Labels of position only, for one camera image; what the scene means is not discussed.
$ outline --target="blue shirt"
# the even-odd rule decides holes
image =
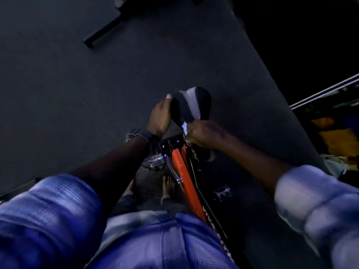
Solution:
[[[279,215],[318,255],[334,268],[348,269],[359,264],[358,193],[304,165],[279,180],[275,202]],[[107,222],[97,194],[68,174],[40,181],[0,206],[0,264],[36,269],[86,264],[91,269],[237,268],[200,219],[137,212]]]

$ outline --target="gray carpet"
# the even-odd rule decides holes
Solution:
[[[167,93],[192,86],[210,91],[211,118],[233,134],[322,167],[225,0],[174,0],[87,49],[82,38],[116,14],[112,0],[2,0],[0,192],[103,155]],[[323,267],[245,171],[224,156],[209,168],[234,191],[229,215],[243,221],[254,268]]]

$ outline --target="wristwatch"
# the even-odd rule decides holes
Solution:
[[[141,129],[141,128],[134,128],[132,129],[130,132],[128,132],[126,134],[126,141],[128,142],[129,140],[131,140],[132,138],[134,138],[135,136],[141,136],[142,138],[144,138],[148,144],[149,144],[149,154],[152,152],[153,148],[161,139],[152,134],[150,131]]]

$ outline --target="foot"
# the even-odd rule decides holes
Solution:
[[[127,186],[123,195],[131,194],[131,193],[133,194],[134,186],[135,186],[135,180],[133,179],[133,180],[131,180],[130,184]]]
[[[163,177],[163,184],[162,184],[162,189],[163,189],[163,197],[162,198],[167,198],[167,197],[171,197],[171,193],[173,193],[174,190],[174,181],[172,178],[170,178],[169,176]]]

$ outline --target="hand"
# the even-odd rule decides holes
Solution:
[[[167,94],[166,99],[159,102],[153,109],[148,122],[147,131],[159,138],[162,138],[166,133],[171,122],[171,101],[171,94]]]
[[[195,120],[187,125],[186,140],[207,149],[221,150],[229,133],[213,121]]]

